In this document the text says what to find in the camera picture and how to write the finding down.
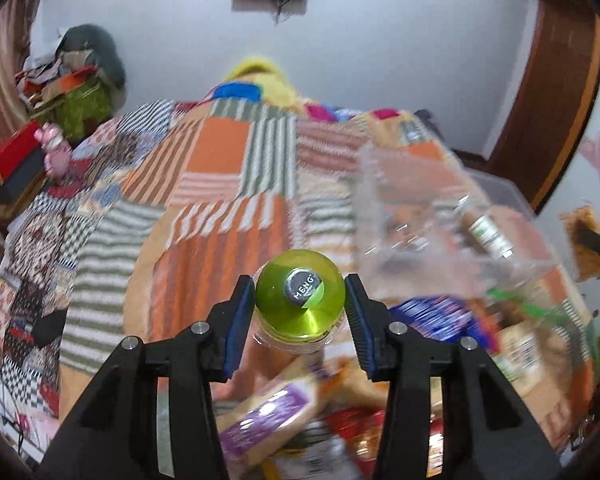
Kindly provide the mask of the blue snack bag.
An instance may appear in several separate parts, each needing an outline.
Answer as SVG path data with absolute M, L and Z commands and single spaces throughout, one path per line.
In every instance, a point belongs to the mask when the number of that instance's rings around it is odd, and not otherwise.
M 426 338 L 460 342 L 463 337 L 470 337 L 486 351 L 498 351 L 498 341 L 492 330 L 460 298 L 442 295 L 413 297 L 391 307 L 389 312 L 393 321 L 414 328 Z

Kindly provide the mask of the purple label bread pack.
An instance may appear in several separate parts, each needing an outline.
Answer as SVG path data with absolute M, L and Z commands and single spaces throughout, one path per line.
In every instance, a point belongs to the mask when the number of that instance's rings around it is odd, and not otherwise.
M 226 466 L 247 470 L 278 451 L 340 388 L 343 365 L 299 356 L 257 393 L 216 418 Z

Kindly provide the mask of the clear plastic storage bin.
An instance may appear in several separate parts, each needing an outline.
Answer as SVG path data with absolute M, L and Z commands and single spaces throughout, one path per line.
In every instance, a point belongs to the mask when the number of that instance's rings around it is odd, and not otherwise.
M 366 292 L 389 306 L 532 285 L 558 263 L 518 188 L 455 159 L 367 145 L 353 207 L 356 272 Z

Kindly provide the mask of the green lid clear jar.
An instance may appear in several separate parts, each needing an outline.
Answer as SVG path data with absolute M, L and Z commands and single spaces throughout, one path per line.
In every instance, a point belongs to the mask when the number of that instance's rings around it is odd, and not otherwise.
M 262 266 L 254 296 L 254 339 L 292 354 L 320 351 L 344 319 L 343 277 L 319 252 L 289 249 Z

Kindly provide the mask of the patchwork striped bed quilt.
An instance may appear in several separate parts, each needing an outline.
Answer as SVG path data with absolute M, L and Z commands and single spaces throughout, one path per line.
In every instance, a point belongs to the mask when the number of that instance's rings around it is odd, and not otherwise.
M 287 249 L 356 272 L 354 180 L 367 145 L 460 161 L 416 116 L 316 122 L 242 99 L 157 101 L 98 127 L 76 174 L 35 197 L 0 264 L 0 428 L 41 457 L 123 336 L 172 336 L 230 280 Z M 564 267 L 468 303 L 555 446 L 594 390 L 593 323 Z

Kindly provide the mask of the pink plush toy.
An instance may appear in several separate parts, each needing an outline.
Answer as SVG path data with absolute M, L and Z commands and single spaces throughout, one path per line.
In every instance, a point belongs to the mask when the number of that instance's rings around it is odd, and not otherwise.
M 72 148 L 64 137 L 64 130 L 56 124 L 42 125 L 34 134 L 44 153 L 44 169 L 50 179 L 61 179 L 69 170 Z

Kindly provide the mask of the red and black box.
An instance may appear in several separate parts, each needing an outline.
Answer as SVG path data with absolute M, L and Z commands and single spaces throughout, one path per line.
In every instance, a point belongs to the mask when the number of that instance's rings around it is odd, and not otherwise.
M 0 144 L 0 204 L 7 205 L 43 171 L 43 151 L 35 133 L 40 128 L 32 120 Z

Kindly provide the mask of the green gift box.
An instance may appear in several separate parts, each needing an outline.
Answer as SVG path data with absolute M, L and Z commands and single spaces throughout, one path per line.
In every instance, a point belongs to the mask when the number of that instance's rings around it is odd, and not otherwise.
M 47 103 L 38 121 L 58 125 L 69 144 L 77 146 L 111 117 L 108 89 L 94 76 Z

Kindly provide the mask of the grey plush pillow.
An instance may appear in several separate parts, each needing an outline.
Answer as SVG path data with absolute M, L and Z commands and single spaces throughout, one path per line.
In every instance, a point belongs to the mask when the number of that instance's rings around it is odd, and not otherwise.
M 121 90 L 126 83 L 122 59 L 114 38 L 106 29 L 95 24 L 82 24 L 70 27 L 56 48 L 56 54 L 90 51 L 87 58 L 105 76 L 110 86 Z

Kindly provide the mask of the colourful yellow pillow blanket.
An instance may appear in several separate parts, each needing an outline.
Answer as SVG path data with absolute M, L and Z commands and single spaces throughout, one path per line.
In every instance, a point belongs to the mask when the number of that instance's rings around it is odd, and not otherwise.
M 244 58 L 235 65 L 202 102 L 219 99 L 273 105 L 316 122 L 340 122 L 333 108 L 302 96 L 275 63 L 258 56 Z

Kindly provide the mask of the brown wooden door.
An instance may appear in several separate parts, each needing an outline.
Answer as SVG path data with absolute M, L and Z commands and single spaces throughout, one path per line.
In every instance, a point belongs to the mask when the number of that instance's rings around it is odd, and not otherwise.
M 540 0 L 512 110 L 486 169 L 540 211 L 582 138 L 600 85 L 600 17 L 583 0 Z

